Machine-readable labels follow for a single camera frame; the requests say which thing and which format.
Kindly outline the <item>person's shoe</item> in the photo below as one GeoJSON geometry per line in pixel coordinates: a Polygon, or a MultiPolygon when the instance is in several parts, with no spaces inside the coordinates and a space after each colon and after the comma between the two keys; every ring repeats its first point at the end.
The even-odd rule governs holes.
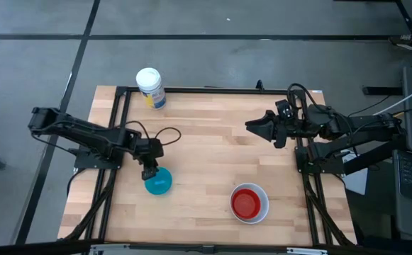
{"type": "Polygon", "coordinates": [[[412,34],[391,36],[389,42],[397,47],[412,50],[412,34]]]}

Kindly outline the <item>white paper sheet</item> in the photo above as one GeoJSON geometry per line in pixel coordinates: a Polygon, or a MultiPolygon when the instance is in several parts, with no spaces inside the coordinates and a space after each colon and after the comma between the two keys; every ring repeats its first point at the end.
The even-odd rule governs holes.
{"type": "Polygon", "coordinates": [[[345,183],[348,191],[365,195],[367,187],[368,168],[361,169],[353,174],[341,174],[340,177],[345,183]]]}

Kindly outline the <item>red plastic bowl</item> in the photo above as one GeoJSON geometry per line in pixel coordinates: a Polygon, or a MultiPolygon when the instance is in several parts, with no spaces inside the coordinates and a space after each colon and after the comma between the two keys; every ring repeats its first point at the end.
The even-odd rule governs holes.
{"type": "Polygon", "coordinates": [[[231,208],[240,219],[250,220],[258,216],[261,210],[261,200],[256,192],[243,188],[232,195],[231,208]]]}

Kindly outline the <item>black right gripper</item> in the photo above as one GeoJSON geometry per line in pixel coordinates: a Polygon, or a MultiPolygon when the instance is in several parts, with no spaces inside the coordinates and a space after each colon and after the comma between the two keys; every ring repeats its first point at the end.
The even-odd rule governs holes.
{"type": "Polygon", "coordinates": [[[247,121],[245,127],[247,131],[265,140],[276,138],[274,146],[283,148],[286,146],[287,137],[302,137],[301,124],[295,115],[293,118],[282,120],[272,110],[266,110],[262,118],[247,121]]]}

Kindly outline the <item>black furniture foot bar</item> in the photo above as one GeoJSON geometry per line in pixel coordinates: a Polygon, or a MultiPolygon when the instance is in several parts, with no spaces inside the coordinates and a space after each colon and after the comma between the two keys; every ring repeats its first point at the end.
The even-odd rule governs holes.
{"type": "Polygon", "coordinates": [[[400,86],[363,86],[362,93],[366,96],[402,96],[403,89],[400,86]]]}

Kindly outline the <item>white plastic bowl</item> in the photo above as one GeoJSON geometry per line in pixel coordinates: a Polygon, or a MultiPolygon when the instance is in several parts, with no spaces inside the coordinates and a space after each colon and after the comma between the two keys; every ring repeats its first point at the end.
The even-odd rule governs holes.
{"type": "Polygon", "coordinates": [[[235,218],[237,218],[239,221],[245,223],[245,224],[249,224],[249,225],[254,225],[254,224],[258,224],[259,222],[263,221],[263,219],[266,218],[268,212],[269,212],[269,198],[267,193],[265,192],[265,190],[263,188],[261,188],[260,186],[258,186],[256,183],[242,183],[239,184],[238,186],[236,186],[231,195],[230,195],[230,209],[232,214],[234,215],[235,218]],[[249,188],[251,190],[253,190],[254,192],[256,192],[256,194],[259,196],[260,200],[261,200],[261,210],[258,214],[258,216],[256,216],[255,218],[252,218],[250,220],[244,220],[244,219],[240,219],[232,210],[231,208],[231,197],[232,195],[243,188],[249,188]]]}

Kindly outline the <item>black aluminium table frame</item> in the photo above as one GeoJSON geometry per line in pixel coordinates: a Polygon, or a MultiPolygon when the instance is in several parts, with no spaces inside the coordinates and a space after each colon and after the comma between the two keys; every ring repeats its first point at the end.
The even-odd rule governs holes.
{"type": "Polygon", "coordinates": [[[306,201],[304,178],[296,168],[296,140],[282,149],[248,132],[245,123],[260,118],[282,100],[282,91],[170,88],[167,105],[147,107],[133,92],[128,107],[116,87],[98,86],[88,119],[108,125],[111,113],[130,127],[147,130],[164,143],[159,165],[170,170],[172,187],[148,193],[141,168],[125,155],[116,174],[108,217],[97,215],[89,232],[107,242],[161,244],[261,244],[310,246],[332,236],[306,201]],[[263,221],[249,225],[231,212],[230,195],[242,183],[256,183],[269,197],[263,221]]]}

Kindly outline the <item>white disinfecting wipes canister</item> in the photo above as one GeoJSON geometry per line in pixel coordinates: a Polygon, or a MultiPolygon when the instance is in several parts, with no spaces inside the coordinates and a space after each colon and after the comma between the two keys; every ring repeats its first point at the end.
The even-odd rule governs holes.
{"type": "Polygon", "coordinates": [[[162,77],[156,69],[152,67],[141,69],[136,74],[135,80],[146,104],[150,108],[158,110],[165,106],[165,89],[162,85],[162,77]]]}

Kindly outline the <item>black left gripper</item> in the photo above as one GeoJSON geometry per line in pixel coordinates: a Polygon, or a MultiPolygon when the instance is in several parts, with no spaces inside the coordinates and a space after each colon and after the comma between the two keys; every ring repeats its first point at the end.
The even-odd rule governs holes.
{"type": "Polygon", "coordinates": [[[157,158],[152,157],[150,154],[149,139],[140,139],[136,142],[133,158],[137,160],[140,165],[144,166],[141,172],[142,180],[148,180],[156,177],[158,172],[158,163],[157,158]]]}

